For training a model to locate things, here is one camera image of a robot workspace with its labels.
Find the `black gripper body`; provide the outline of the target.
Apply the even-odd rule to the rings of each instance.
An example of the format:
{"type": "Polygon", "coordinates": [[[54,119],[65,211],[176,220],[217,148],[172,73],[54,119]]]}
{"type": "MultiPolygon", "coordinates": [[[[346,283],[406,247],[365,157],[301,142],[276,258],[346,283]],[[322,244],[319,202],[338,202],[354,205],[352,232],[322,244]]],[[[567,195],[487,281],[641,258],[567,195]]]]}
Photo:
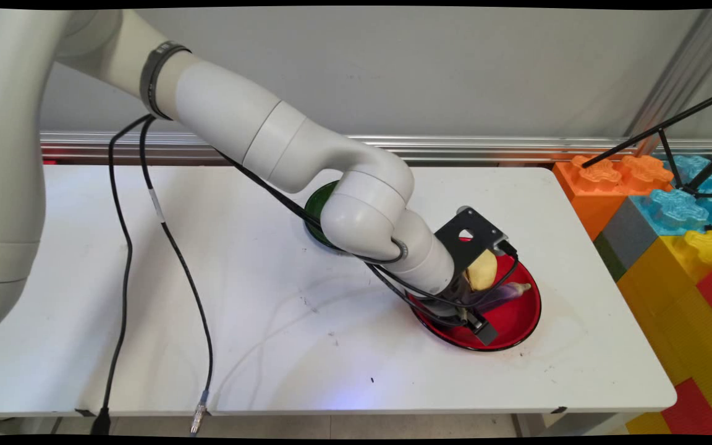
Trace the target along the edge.
{"type": "Polygon", "coordinates": [[[438,324],[446,327],[466,327],[471,326],[469,316],[472,313],[470,308],[463,307],[474,300],[471,286],[449,286],[443,289],[438,295],[441,302],[438,315],[438,324]]]}

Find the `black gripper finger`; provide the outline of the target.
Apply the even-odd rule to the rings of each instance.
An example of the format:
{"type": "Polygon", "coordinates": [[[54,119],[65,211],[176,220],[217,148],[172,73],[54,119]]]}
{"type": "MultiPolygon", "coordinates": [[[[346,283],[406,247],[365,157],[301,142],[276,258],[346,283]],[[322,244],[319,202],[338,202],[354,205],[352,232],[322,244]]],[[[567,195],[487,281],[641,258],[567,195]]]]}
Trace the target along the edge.
{"type": "Polygon", "coordinates": [[[498,332],[483,315],[469,315],[468,328],[483,347],[488,347],[497,338],[498,332]]]}

